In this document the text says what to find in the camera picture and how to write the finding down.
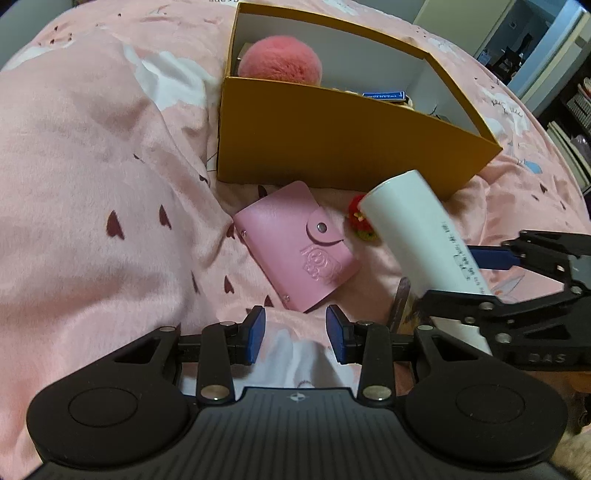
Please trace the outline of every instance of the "red crochet item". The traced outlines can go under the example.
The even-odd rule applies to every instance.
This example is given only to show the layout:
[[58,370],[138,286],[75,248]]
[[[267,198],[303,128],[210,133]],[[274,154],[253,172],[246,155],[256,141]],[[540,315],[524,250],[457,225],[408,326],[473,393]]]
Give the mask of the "red crochet item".
[[359,202],[363,197],[365,195],[356,195],[351,200],[349,204],[349,225],[362,240],[371,241],[377,239],[378,236],[363,213],[361,213],[361,210],[359,210]]

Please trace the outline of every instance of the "white door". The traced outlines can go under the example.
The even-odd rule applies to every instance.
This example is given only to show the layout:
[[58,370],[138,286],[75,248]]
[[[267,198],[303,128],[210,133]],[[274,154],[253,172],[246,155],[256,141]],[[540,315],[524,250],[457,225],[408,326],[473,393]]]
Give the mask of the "white door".
[[425,0],[414,24],[475,56],[514,3],[515,0]]
[[534,115],[541,114],[591,53],[591,14],[585,12],[548,66],[521,101]]

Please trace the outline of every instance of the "pink bedsheet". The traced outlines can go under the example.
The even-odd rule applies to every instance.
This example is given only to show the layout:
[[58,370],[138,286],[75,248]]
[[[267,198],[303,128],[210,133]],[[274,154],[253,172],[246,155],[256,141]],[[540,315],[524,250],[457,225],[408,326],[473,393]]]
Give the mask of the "pink bedsheet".
[[[504,151],[446,205],[466,242],[494,245],[520,229],[591,233],[548,136],[474,59],[352,0],[278,3],[418,44],[471,98]],[[36,392],[157,326],[194,333],[265,304],[261,360],[236,370],[239,387],[355,384],[354,367],[336,365],[327,348],[324,308],[337,303],[353,319],[384,321],[401,272],[383,246],[346,229],[354,192],[316,190],[363,266],[310,314],[281,308],[230,218],[273,187],[217,183],[206,168],[235,6],[96,0],[50,23],[0,73],[5,480],[39,463],[25,426]],[[488,280],[509,280],[499,292],[517,300],[557,288],[515,271]]]

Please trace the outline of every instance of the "metal rivet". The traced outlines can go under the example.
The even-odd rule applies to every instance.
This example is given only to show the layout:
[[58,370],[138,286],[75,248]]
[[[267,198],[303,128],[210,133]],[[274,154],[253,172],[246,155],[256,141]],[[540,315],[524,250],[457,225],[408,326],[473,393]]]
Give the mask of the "metal rivet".
[[495,340],[498,343],[511,343],[511,341],[513,340],[513,338],[508,333],[497,333],[495,335]]
[[223,385],[208,385],[201,389],[201,396],[208,400],[223,400],[230,391]]
[[387,400],[392,396],[392,390],[383,385],[370,385],[363,389],[363,396],[370,400]]

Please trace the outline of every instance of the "pink pom pom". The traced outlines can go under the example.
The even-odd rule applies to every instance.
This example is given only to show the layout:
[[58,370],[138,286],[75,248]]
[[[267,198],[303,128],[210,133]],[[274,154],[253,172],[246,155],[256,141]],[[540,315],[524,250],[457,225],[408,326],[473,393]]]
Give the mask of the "pink pom pom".
[[238,76],[320,85],[322,64],[305,43],[278,35],[263,38],[246,51]]

